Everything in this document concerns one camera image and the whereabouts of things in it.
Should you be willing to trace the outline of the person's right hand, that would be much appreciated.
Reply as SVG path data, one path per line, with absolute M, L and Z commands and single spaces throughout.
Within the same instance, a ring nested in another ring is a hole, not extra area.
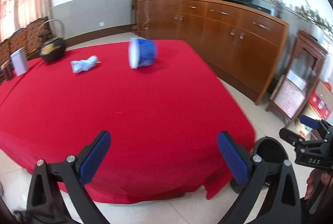
M 315 188 L 317 187 L 318 182 L 321 181 L 325 186 L 332 185 L 332 171 L 313 169 L 307 179 L 307 189 L 304 196 L 305 200 L 308 200 Z

